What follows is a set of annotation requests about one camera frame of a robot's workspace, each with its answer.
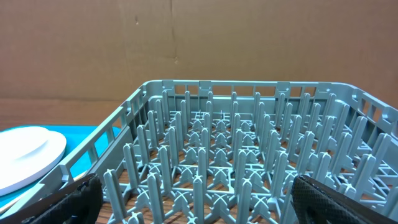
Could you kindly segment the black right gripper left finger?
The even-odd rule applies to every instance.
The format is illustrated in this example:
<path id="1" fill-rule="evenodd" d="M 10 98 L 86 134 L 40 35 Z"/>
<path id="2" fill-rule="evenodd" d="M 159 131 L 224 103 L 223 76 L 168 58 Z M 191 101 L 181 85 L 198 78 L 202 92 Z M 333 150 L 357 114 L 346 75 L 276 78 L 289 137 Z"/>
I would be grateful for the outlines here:
<path id="1" fill-rule="evenodd" d="M 2 218 L 1 223 L 95 223 L 102 204 L 100 178 L 90 174 Z"/>

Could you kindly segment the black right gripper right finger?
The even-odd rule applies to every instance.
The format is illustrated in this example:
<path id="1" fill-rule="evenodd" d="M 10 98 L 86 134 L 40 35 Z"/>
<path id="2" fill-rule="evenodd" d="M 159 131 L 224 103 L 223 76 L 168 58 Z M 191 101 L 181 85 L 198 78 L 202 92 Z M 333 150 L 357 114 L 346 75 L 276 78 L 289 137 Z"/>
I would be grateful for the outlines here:
<path id="1" fill-rule="evenodd" d="M 292 205 L 300 224 L 397 223 L 307 175 L 295 177 L 291 194 Z"/>

